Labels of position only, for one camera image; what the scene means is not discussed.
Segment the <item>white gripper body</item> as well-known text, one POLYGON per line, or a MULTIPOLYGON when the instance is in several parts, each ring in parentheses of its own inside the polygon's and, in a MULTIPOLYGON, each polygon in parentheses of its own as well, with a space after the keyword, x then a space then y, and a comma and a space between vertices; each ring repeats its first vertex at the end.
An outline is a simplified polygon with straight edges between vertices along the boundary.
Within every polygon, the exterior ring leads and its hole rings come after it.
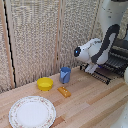
POLYGON ((98 68, 97 64, 88 64, 85 68, 85 72, 89 74, 93 74, 94 71, 98 68))

